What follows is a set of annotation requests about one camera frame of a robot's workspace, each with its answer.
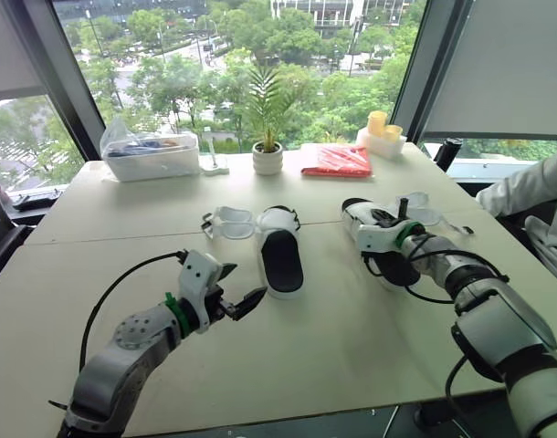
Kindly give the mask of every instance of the person's arm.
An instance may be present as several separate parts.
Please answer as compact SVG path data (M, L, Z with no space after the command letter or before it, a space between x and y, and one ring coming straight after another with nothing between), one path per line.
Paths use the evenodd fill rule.
M476 200L494 216L527 210L557 199L557 153L478 193Z

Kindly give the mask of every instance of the yellow roll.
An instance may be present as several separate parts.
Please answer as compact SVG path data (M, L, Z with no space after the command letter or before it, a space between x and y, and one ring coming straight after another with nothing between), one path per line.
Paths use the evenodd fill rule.
M384 124L386 123L386 114L384 111L372 111L368 116L368 132L372 135L382 137L384 134Z
M392 143L397 142L400 134L403 133L403 129L397 125L386 125L384 127L384 139L391 141Z

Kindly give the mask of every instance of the red package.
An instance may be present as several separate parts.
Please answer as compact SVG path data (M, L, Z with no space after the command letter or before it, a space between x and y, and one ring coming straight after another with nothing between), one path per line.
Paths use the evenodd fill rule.
M366 178L372 176L372 165L364 147L351 144L326 143L316 147L317 162L304 167L303 175L345 176Z

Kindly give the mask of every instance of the plastic storage box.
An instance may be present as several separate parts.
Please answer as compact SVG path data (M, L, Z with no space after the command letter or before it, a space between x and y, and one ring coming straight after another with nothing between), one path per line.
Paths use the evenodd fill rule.
M120 151L130 141L114 141L107 145L104 161L119 181L139 181L171 176L194 175L199 169L197 136L192 133L167 136L139 136L141 142L155 142L167 146L144 154L112 156L110 151Z

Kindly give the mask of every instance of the glass window pane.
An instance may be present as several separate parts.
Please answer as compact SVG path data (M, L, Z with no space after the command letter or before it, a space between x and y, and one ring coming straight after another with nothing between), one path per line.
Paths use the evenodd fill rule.
M419 144L429 154L435 153L436 145L444 139L426 139ZM557 152L554 140L500 140L500 139L463 139L463 146L457 158L537 162Z
M250 151L248 71L276 69L295 102L277 140L354 141L394 108L426 0L54 1L108 124L191 130L202 148Z
M46 96L0 100L0 186L7 192L67 184L83 162Z

